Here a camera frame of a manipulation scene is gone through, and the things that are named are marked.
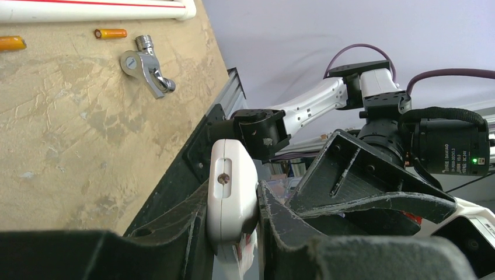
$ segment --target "white label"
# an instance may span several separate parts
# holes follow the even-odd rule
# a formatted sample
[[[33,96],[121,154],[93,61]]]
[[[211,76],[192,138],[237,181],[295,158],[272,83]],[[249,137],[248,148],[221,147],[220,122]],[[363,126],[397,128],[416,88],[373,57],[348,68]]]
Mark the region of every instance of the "white label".
[[[128,57],[126,58],[126,66],[127,68],[129,69],[136,69],[136,66],[137,66],[137,62],[136,62],[136,59],[134,57]]]
[[[456,150],[448,144],[444,145],[444,169],[445,172],[456,172],[464,174],[468,171],[469,152],[466,150]]]
[[[481,225],[491,234],[492,238],[495,238],[495,226],[490,221],[481,216],[475,216]]]

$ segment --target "red stripe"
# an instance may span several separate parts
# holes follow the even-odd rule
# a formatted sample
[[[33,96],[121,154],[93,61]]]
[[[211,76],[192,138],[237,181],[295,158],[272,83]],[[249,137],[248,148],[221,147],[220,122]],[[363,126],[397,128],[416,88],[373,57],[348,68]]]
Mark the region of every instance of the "red stripe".
[[[44,2],[44,3],[62,3],[62,4],[85,4],[85,5],[109,5],[109,6],[134,6],[134,7],[157,7],[157,8],[180,8],[185,6],[160,6],[160,5],[142,5],[142,4],[127,4],[127,3],[104,3],[104,2],[85,2],[85,1],[70,1],[70,0],[7,0],[7,1],[25,1],[25,2]]]

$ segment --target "orange cylinder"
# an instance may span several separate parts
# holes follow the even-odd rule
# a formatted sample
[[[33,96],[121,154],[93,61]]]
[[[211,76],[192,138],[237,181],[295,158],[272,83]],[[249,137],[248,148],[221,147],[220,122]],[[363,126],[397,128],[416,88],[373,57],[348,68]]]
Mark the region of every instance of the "orange cylinder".
[[[26,42],[20,36],[0,37],[0,51],[24,50],[26,47]]]
[[[126,38],[127,31],[125,29],[96,29],[95,37],[97,39],[119,39]]]

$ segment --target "cable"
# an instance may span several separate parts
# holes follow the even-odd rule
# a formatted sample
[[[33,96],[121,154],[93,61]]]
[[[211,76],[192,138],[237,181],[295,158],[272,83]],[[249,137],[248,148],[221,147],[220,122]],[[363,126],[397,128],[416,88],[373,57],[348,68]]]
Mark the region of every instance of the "cable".
[[[290,152],[290,153],[284,153],[282,155],[275,156],[271,158],[270,160],[272,161],[278,161],[278,160],[291,160],[291,159],[298,159],[298,158],[314,158],[317,156],[319,153],[318,150],[314,152]]]
[[[440,107],[428,107],[424,109],[409,110],[402,114],[399,118],[398,128],[401,135],[408,138],[410,131],[407,129],[406,123],[418,123],[422,119],[438,119],[443,118],[446,120],[459,120],[466,121],[474,124],[481,131],[486,128],[486,121],[484,118],[476,113],[461,108],[440,108]]]
[[[289,165],[305,165],[306,163],[305,162],[287,162],[286,160],[284,161],[281,161],[281,162],[267,162],[267,163],[271,163],[273,165],[285,165],[285,164],[289,164]]]
[[[420,80],[440,77],[440,76],[467,76],[476,78],[495,79],[495,71],[482,70],[482,69],[470,69],[470,68],[448,68],[438,69],[433,71],[427,71],[419,75],[414,76],[407,84],[406,93],[411,95],[414,85]]]
[[[486,174],[486,175],[485,175],[485,176],[483,176],[483,177],[479,177],[479,178],[477,178],[477,179],[474,179],[474,180],[472,180],[472,181],[467,182],[466,184],[460,185],[459,187],[455,187],[455,188],[453,188],[453,189],[451,189],[451,190],[448,190],[448,191],[446,191],[446,193],[450,193],[450,192],[456,191],[456,190],[458,190],[458,189],[460,189],[460,188],[464,188],[464,187],[466,187],[466,186],[468,186],[468,185],[470,185],[470,184],[472,184],[472,183],[476,183],[476,182],[478,182],[479,180],[483,180],[483,179],[485,179],[486,177],[490,177],[490,176],[491,176],[491,175],[493,175],[493,174],[495,174],[495,172],[490,172],[490,173]]]
[[[379,52],[381,55],[383,55],[385,57],[386,60],[390,61],[390,68],[392,70],[392,80],[393,82],[395,83],[395,80],[397,79],[397,73],[395,71],[395,66],[393,65],[393,62],[392,60],[390,59],[390,57],[384,52],[382,51],[380,48],[378,47],[375,47],[374,45],[370,45],[370,44],[352,44],[352,45],[348,45],[347,47],[343,48],[342,50],[340,50],[333,58],[332,60],[330,60],[330,63],[328,64],[327,68],[326,68],[326,71],[325,71],[325,74],[323,76],[323,78],[325,79],[326,78],[326,75],[328,74],[328,72],[330,71],[330,69],[332,68],[332,65],[333,63],[335,62],[335,60],[337,60],[337,58],[343,54],[344,52],[346,52],[347,50],[350,50],[352,48],[356,48],[356,47],[364,47],[364,48],[370,48],[372,50],[375,50],[377,52]]]

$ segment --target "white pvc pipe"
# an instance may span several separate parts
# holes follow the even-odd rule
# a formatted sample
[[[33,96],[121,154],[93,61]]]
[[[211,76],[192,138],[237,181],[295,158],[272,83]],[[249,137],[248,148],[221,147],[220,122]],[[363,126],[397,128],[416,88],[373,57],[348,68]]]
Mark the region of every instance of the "white pvc pipe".
[[[0,0],[0,23],[195,17],[193,0]]]

